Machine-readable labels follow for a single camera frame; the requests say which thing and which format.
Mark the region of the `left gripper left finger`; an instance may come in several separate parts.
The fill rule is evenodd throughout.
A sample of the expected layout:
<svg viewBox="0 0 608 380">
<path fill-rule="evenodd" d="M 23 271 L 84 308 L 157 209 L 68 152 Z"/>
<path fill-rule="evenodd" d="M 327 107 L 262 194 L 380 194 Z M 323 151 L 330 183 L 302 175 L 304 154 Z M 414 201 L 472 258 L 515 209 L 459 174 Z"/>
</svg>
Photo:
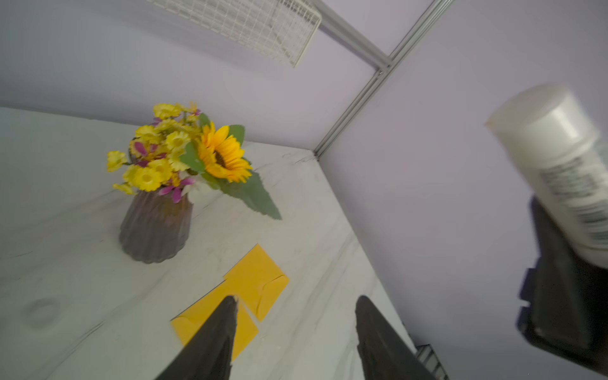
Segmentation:
<svg viewBox="0 0 608 380">
<path fill-rule="evenodd" d="M 157 380 L 197 379 L 224 380 L 231 373 L 232 332 L 231 326 L 213 340 L 196 336 L 185 346 L 173 362 L 157 377 Z"/>
</svg>

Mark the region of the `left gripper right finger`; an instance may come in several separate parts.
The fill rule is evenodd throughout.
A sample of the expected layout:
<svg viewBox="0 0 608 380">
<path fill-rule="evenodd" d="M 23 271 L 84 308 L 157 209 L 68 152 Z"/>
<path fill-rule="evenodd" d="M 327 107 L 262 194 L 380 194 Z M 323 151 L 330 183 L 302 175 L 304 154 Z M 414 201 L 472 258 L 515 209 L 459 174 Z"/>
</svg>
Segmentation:
<svg viewBox="0 0 608 380">
<path fill-rule="evenodd" d="M 366 380 L 433 380 L 389 321 L 365 295 L 356 302 L 357 346 Z"/>
</svg>

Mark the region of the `white glue stick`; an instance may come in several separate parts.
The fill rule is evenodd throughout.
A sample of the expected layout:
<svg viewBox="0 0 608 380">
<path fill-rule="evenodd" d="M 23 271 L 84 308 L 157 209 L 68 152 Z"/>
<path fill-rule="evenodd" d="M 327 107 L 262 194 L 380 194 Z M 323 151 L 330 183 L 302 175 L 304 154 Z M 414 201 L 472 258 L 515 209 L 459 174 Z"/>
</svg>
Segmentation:
<svg viewBox="0 0 608 380">
<path fill-rule="evenodd" d="M 574 93 L 546 83 L 510 98 L 487 128 L 575 252 L 607 266 L 607 142 Z"/>
</svg>

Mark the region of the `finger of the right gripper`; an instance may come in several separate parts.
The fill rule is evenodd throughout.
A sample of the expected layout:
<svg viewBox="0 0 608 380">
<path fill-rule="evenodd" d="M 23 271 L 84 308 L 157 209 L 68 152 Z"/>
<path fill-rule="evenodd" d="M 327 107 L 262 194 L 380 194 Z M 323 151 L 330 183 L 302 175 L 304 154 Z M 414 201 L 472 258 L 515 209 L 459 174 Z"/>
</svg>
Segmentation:
<svg viewBox="0 0 608 380">
<path fill-rule="evenodd" d="M 517 328 L 535 348 L 607 374 L 607 270 L 587 263 L 536 198 L 530 200 L 539 257 L 527 269 Z"/>
</svg>

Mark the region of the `yellow envelope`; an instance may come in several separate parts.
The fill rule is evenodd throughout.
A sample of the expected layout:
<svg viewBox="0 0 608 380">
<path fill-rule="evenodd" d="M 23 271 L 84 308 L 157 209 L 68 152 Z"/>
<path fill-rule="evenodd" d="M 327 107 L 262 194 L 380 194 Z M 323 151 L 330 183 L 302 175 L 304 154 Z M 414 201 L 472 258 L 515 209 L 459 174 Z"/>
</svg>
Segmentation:
<svg viewBox="0 0 608 380">
<path fill-rule="evenodd" d="M 255 245 L 223 279 L 258 321 L 264 321 L 290 279 L 260 245 Z"/>
<path fill-rule="evenodd" d="M 234 281 L 220 283 L 176 316 L 170 324 L 184 346 L 189 345 L 193 339 L 196 340 L 196 336 L 204 335 L 205 340 L 213 340 L 227 326 L 231 326 L 232 363 L 258 334 L 258 328 L 247 312 Z"/>
</svg>

